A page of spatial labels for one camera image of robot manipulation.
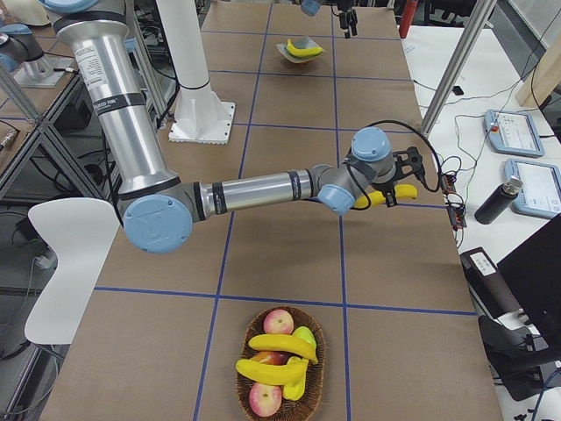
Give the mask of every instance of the screen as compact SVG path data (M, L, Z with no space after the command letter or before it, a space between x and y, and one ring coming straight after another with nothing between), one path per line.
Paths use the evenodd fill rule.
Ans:
M549 346L561 345L561 215L555 216L497 266Z
M505 146L530 151L537 150L528 116L503 112L495 112L494 116L501 129L502 142Z
M526 206L540 211L561 212L561 195L551 168L518 162L518 173L524 183Z

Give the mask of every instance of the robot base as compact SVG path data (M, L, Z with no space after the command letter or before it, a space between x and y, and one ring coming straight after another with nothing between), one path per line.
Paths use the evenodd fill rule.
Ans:
M210 94L210 105L193 97L187 101L185 97L179 98L175 122L169 133L171 141L218 145L228 143L236 105L220 101L214 92Z
M49 57L48 60L53 68L69 68L75 62L74 59L70 58L67 59ZM66 73L67 72L63 71L55 71L46 78L37 81L35 79L32 79L27 74L25 68L22 67L15 73L14 79L22 88L54 88L56 87L62 76L64 76Z

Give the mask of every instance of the white mounting plate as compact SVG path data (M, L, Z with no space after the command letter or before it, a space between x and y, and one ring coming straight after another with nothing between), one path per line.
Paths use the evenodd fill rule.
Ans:
M64 57L49 57L49 62L51 63L53 68L69 68L74 63L74 59ZM55 71L52 75L46 77L45 79L41 81L35 81L31 77L29 77L29 75L27 75L27 72L25 72L24 68L21 68L14 75L14 79L22 88L52 89L57 85L64 74L66 74L66 72Z
M230 138L230 131L232 126L232 121L234 119L234 113L236 111L236 105L234 103L222 102L224 108L228 110L230 114L228 119L217 120L213 127L203 133L201 136L194 137L187 134L181 129L178 123L172 124L172 129L169 132L169 140L172 142L196 142L196 143L211 143L215 145L225 145L228 143Z

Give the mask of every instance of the white column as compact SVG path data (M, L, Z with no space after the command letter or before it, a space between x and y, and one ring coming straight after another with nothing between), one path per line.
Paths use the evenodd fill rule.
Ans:
M223 103L212 91L193 0L157 0L167 43L181 84L174 141L228 143L234 103Z

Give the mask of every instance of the white chair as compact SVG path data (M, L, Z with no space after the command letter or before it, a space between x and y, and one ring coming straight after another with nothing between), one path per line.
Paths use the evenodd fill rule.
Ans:
M85 197L53 200L29 211L58 265L25 323L34 344L72 343L119 223L113 207Z

